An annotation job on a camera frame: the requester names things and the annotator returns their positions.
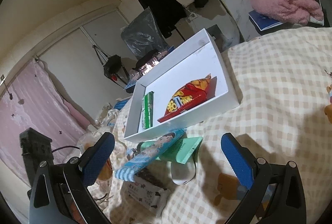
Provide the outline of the white shallow cardboard box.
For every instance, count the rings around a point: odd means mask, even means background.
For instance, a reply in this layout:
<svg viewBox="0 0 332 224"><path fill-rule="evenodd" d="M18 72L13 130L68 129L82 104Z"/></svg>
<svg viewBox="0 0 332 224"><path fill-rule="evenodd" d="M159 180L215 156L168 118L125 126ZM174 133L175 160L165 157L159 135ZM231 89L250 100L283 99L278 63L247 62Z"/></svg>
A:
<svg viewBox="0 0 332 224"><path fill-rule="evenodd" d="M189 82L211 76L207 100L164 122L167 105L175 93ZM153 92L153 125L142 126L142 101ZM200 30L167 55L136 82L124 138L142 142L158 138L174 129L190 127L239 106L239 100L225 62L206 29Z"/></svg>

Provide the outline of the blue book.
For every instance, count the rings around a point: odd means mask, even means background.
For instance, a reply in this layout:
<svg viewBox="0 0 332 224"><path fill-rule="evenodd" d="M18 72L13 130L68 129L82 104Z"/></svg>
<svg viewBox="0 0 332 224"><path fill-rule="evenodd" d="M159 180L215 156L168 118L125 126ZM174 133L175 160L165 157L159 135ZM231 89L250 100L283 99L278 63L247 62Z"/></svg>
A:
<svg viewBox="0 0 332 224"><path fill-rule="evenodd" d="M271 28L274 28L274 27L277 27L277 26L280 26L283 24L282 22L280 22L278 20L261 15L261 14L257 13L256 11L250 11L248 13L248 15L249 15L250 20L254 23L254 25L260 32L269 30Z"/></svg>

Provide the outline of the dark tortoiseshell hair claw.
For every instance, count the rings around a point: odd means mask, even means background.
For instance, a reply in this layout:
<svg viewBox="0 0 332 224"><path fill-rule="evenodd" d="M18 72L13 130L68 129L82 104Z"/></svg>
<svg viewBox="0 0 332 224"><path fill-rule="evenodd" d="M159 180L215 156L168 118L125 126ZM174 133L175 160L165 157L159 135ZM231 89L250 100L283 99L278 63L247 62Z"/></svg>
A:
<svg viewBox="0 0 332 224"><path fill-rule="evenodd" d="M162 189L166 189L166 187L164 186L164 184L158 180L150 171L148 168L143 168L141 171L139 171L138 173L136 173L136 176L140 177L141 179L157 186L160 187Z"/></svg>

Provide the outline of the blue cartoon lollipop pack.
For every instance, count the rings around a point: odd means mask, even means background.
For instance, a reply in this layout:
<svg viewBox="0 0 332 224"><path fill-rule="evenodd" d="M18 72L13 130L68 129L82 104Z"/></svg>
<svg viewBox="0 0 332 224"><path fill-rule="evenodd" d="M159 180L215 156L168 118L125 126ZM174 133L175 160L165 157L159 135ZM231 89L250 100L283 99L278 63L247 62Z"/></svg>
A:
<svg viewBox="0 0 332 224"><path fill-rule="evenodd" d="M184 129L178 129L158 138L154 143L129 160L124 166L115 171L117 179L135 183L134 177L141 170L150 165L157 157L165 153L177 140L185 134Z"/></svg>

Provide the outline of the pink curtain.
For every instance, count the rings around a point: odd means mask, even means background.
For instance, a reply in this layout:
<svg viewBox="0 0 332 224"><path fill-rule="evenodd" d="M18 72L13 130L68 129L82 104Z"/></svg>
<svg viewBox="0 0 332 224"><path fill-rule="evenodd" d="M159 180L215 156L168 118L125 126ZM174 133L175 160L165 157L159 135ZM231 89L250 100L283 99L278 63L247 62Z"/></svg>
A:
<svg viewBox="0 0 332 224"><path fill-rule="evenodd" d="M90 122L56 90L41 61L31 61L1 98L1 160L28 183L19 135L28 128L52 139L52 148L75 145Z"/></svg>

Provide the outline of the pink fleece blanket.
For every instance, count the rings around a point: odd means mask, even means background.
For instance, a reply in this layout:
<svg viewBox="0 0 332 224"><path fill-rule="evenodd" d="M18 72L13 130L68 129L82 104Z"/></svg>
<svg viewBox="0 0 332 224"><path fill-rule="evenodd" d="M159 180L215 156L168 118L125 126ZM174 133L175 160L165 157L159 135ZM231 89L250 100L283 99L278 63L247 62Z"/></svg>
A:
<svg viewBox="0 0 332 224"><path fill-rule="evenodd" d="M250 3L257 13L280 22L305 26L311 17L324 20L317 0L250 0Z"/></svg>

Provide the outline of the green wafer snack pack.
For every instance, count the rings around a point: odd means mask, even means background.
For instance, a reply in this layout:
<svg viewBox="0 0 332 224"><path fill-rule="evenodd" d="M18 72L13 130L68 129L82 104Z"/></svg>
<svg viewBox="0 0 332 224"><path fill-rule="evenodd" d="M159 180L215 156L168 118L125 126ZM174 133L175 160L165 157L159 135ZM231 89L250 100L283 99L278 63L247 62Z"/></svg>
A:
<svg viewBox="0 0 332 224"><path fill-rule="evenodd" d="M146 130L153 126L153 102L154 92L150 91L142 98L141 122L142 129Z"/></svg>

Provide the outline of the black hanging coat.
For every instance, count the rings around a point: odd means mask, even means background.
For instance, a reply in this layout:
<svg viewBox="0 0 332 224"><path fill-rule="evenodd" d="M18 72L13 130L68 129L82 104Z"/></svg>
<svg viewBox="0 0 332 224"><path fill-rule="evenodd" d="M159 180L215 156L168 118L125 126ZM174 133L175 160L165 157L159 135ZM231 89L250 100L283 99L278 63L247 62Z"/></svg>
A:
<svg viewBox="0 0 332 224"><path fill-rule="evenodd" d="M185 8L177 0L138 0L143 9L149 8L164 38L169 38L176 24L187 17Z"/></svg>

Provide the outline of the mint green cream tube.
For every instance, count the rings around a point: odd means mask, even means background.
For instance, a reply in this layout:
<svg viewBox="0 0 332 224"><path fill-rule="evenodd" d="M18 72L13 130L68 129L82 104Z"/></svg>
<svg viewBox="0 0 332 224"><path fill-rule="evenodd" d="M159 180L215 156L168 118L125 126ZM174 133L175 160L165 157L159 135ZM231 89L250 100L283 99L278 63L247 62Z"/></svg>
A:
<svg viewBox="0 0 332 224"><path fill-rule="evenodd" d="M180 138L156 160L185 164L199 147L202 140L202 137ZM138 144L136 151L139 154L153 143L154 141L141 142Z"/></svg>

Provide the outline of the red yellow snack bag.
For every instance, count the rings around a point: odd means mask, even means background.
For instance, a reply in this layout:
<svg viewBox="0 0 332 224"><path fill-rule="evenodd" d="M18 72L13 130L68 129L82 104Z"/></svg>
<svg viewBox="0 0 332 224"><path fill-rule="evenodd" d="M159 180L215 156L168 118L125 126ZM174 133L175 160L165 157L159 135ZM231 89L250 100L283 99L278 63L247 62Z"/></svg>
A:
<svg viewBox="0 0 332 224"><path fill-rule="evenodd" d="M213 85L210 84L211 81L212 76L209 74L202 79L186 83L173 94L167 103L163 117L160 117L157 121L163 123L206 102L209 94L213 91Z"/></svg>

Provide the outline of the dark plastic wrapped panel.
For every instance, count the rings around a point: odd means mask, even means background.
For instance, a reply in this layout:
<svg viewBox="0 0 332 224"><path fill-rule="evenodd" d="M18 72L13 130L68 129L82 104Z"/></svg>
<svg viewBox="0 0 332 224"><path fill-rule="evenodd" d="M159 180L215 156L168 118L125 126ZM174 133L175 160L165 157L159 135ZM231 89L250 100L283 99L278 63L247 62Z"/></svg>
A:
<svg viewBox="0 0 332 224"><path fill-rule="evenodd" d="M150 8L141 12L120 34L136 59L143 58L148 52L162 52L169 49Z"/></svg>

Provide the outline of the white earbuds case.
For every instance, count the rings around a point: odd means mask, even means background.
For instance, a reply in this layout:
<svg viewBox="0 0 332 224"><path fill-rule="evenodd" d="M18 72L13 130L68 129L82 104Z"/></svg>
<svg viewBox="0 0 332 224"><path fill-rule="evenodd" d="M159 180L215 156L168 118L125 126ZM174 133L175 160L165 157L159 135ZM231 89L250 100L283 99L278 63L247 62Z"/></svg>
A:
<svg viewBox="0 0 332 224"><path fill-rule="evenodd" d="M171 178L176 185L184 185L190 182L196 175L196 165L193 157L185 163L171 163Z"/></svg>

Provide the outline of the smartphone with lit screen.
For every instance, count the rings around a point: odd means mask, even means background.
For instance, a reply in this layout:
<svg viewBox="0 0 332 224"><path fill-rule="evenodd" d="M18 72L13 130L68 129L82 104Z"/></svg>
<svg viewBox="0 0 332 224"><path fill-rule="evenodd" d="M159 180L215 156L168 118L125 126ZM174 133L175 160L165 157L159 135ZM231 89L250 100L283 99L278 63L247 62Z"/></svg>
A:
<svg viewBox="0 0 332 224"><path fill-rule="evenodd" d="M160 53L147 54L136 63L132 70L144 76L159 64L161 57Z"/></svg>

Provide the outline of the black bag on tripod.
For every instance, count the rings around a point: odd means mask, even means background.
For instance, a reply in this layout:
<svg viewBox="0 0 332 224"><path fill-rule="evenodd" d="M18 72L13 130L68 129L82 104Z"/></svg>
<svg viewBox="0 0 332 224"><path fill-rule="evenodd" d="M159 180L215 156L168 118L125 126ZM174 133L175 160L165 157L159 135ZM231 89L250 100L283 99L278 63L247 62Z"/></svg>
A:
<svg viewBox="0 0 332 224"><path fill-rule="evenodd" d="M129 73L122 64L121 57L108 55L97 45L93 45L92 48L103 66L104 76L124 89L129 82Z"/></svg>

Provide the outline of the white cow-print biscuit pack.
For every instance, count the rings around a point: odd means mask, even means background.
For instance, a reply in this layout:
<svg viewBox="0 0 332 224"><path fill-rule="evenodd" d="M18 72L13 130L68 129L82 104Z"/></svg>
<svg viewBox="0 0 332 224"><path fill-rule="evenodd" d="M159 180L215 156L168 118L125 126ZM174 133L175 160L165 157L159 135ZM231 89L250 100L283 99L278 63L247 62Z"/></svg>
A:
<svg viewBox="0 0 332 224"><path fill-rule="evenodd" d="M136 177L135 182L126 182L127 193L157 217L161 216L171 191Z"/></svg>

